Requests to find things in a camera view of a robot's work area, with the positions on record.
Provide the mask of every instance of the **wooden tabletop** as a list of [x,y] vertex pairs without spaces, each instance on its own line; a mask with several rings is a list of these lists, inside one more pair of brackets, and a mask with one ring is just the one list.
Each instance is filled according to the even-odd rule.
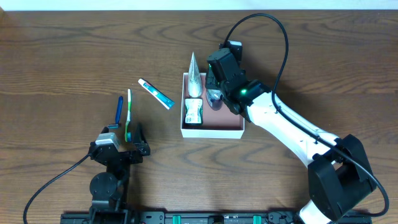
[[[242,139],[184,139],[182,73],[195,52],[200,70],[232,25],[252,11],[6,12],[0,25],[0,223],[22,223],[30,197],[80,160],[114,122],[119,95],[133,91],[133,127],[142,123],[152,154],[132,166],[129,202],[182,210],[302,208],[307,169],[267,131],[246,123]],[[375,223],[398,222],[398,14],[395,11],[270,11],[290,52],[280,98],[317,126],[365,146],[391,208]],[[241,24],[250,79],[272,86],[284,55],[278,26]],[[166,110],[138,85],[145,78],[176,104]],[[126,119],[126,103],[121,120]],[[117,132],[123,139],[123,130]],[[59,223],[87,211],[87,160],[45,189],[30,223]],[[357,208],[382,209],[377,190]]]

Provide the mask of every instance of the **cardboard box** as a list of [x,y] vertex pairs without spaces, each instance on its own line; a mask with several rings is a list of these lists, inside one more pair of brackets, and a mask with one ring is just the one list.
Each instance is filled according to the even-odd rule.
[[188,73],[183,74],[182,100],[181,100],[181,133],[184,138],[230,138],[240,139],[244,132],[244,119],[240,115],[232,114],[228,107],[223,104],[220,110],[214,111],[210,108],[206,99],[205,73],[201,73],[201,84],[203,93],[203,124],[185,124],[185,98],[188,94]]

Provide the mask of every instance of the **toothpaste tube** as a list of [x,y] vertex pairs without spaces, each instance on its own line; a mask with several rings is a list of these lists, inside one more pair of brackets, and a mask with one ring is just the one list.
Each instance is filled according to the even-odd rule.
[[149,82],[139,79],[138,83],[144,87],[149,93],[152,94],[160,103],[163,104],[163,106],[166,107],[166,109],[170,109],[174,105],[174,101],[170,100],[167,96],[165,96],[163,93],[161,93],[159,90],[157,90],[155,87],[153,87]]

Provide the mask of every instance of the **table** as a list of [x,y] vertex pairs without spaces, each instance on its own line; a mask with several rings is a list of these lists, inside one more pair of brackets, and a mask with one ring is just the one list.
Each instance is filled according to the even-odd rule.
[[[307,170],[268,132],[246,123],[242,139],[183,139],[182,73],[194,51],[200,70],[231,26],[254,11],[6,12],[0,25],[0,223],[22,223],[22,211],[48,180],[81,159],[119,95],[133,91],[133,126],[152,149],[132,167],[129,202],[136,208],[185,210],[300,209],[309,200]],[[395,11],[269,11],[284,25],[290,52],[280,98],[304,118],[365,146],[398,222],[398,14]],[[273,85],[284,40],[270,20],[241,24],[249,78]],[[175,106],[167,111],[137,81],[145,78]],[[126,103],[121,120],[126,117]],[[123,131],[117,132],[123,138]],[[87,211],[93,161],[45,189],[30,223],[59,223],[65,211]],[[382,209],[379,191],[357,208]]]

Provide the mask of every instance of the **cable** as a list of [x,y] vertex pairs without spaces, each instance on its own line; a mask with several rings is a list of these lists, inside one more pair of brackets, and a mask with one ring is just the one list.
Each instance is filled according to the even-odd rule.
[[341,157],[343,157],[344,159],[346,159],[347,161],[352,162],[354,165],[356,165],[357,167],[359,167],[361,170],[363,170],[365,172],[365,174],[379,187],[380,192],[384,198],[384,208],[381,212],[377,212],[377,213],[361,213],[361,212],[357,212],[355,211],[356,215],[355,216],[365,216],[365,217],[380,217],[384,214],[387,213],[388,209],[389,209],[389,199],[388,199],[388,195],[386,190],[384,189],[384,187],[381,185],[381,183],[375,178],[374,175],[372,175],[369,171],[367,171],[361,164],[359,164],[358,162],[356,162],[354,159],[350,158],[350,156],[348,156],[347,154],[343,153],[342,151],[340,151],[338,148],[336,148],[334,145],[330,144],[329,142],[327,142],[326,140],[322,139],[319,135],[313,134],[311,131],[305,129],[303,126],[299,125],[298,123],[296,123],[293,119],[291,119],[290,117],[288,117],[280,108],[280,106],[276,103],[275,100],[275,94],[276,94],[276,89],[280,80],[280,77],[282,76],[282,72],[285,68],[285,64],[287,61],[287,54],[289,52],[289,41],[287,40],[287,34],[286,34],[286,30],[285,27],[282,25],[282,23],[276,19],[275,17],[273,17],[272,15],[268,15],[268,14],[264,14],[264,13],[257,13],[257,14],[252,14],[250,16],[246,16],[245,18],[241,19],[239,22],[237,22],[232,29],[230,30],[230,32],[228,33],[228,35],[225,38],[223,47],[226,47],[226,43],[228,42],[228,39],[230,37],[230,35],[232,34],[232,32],[235,30],[235,28],[242,22],[244,22],[247,19],[253,18],[253,17],[257,17],[257,16],[262,16],[262,17],[267,17],[272,19],[274,22],[276,22],[280,29],[282,30],[284,37],[285,37],[285,57],[284,60],[282,62],[282,66],[280,67],[278,76],[275,80],[275,84],[274,84],[274,89],[272,91],[272,103],[274,104],[276,110],[278,113],[280,113],[280,115],[282,115],[287,121],[289,121],[290,123],[292,123],[295,127],[299,128],[301,131],[303,131],[305,134],[309,135],[311,138],[314,138],[316,141],[322,143],[323,145],[325,145],[326,147],[329,147],[331,150],[335,151],[337,154],[339,154]]
[[38,196],[39,193],[41,193],[41,191],[44,190],[44,188],[48,187],[50,184],[52,184],[54,181],[58,180],[59,178],[61,178],[63,175],[69,173],[71,170],[73,170],[74,168],[76,168],[78,165],[80,165],[83,161],[85,161],[90,155],[87,154],[85,157],[83,157],[82,159],[80,159],[79,162],[77,162],[75,165],[71,166],[69,169],[63,171],[61,174],[59,174],[58,176],[54,177],[52,180],[48,181],[45,185],[43,185],[43,187],[41,187],[38,191],[36,191],[35,194],[33,194],[33,196],[30,198],[30,200],[28,201],[28,203],[25,206],[25,210],[24,210],[24,224],[28,224],[27,222],[27,210],[29,209],[29,206],[31,205],[31,203],[33,202],[33,200],[36,198],[36,196]]

